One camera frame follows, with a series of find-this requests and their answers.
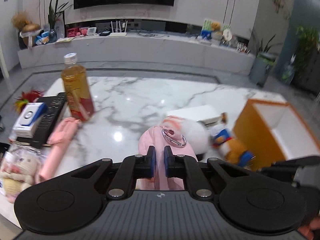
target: human hand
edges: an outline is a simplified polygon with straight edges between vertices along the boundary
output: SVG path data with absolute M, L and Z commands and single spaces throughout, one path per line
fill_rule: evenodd
M 313 230 L 320 229 L 320 217 L 314 218 L 308 226 L 303 226 L 298 229 L 300 234 L 302 234 L 306 239 L 313 240 L 314 234 Z

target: small bottle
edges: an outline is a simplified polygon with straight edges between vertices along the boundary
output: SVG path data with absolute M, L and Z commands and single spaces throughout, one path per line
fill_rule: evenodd
M 71 115 L 81 121 L 87 121 L 94 113 L 94 106 L 87 82 L 86 70 L 77 63 L 77 60 L 76 53 L 69 53 L 64 56 L 66 68 L 62 71 L 61 77 Z

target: black remote control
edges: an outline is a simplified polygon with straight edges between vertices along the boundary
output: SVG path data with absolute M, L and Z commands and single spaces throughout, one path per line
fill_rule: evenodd
M 59 93 L 54 98 L 36 129 L 32 142 L 30 143 L 32 147 L 40 149 L 42 145 L 46 143 L 66 102 L 67 97 L 64 92 Z

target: gray ribbed panel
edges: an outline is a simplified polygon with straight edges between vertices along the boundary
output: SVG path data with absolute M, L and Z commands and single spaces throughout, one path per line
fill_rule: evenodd
M 126 200 L 112 201 L 92 224 L 74 233 L 44 236 L 24 232 L 18 240 L 302 240 L 298 232 L 256 236 L 229 225 L 215 206 L 190 198 L 186 191 L 134 191 Z

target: white bottle cap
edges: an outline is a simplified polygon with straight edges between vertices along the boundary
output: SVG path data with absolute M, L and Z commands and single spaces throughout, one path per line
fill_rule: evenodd
M 69 53 L 63 57 L 65 64 L 74 64 L 77 63 L 78 57 L 76 53 Z

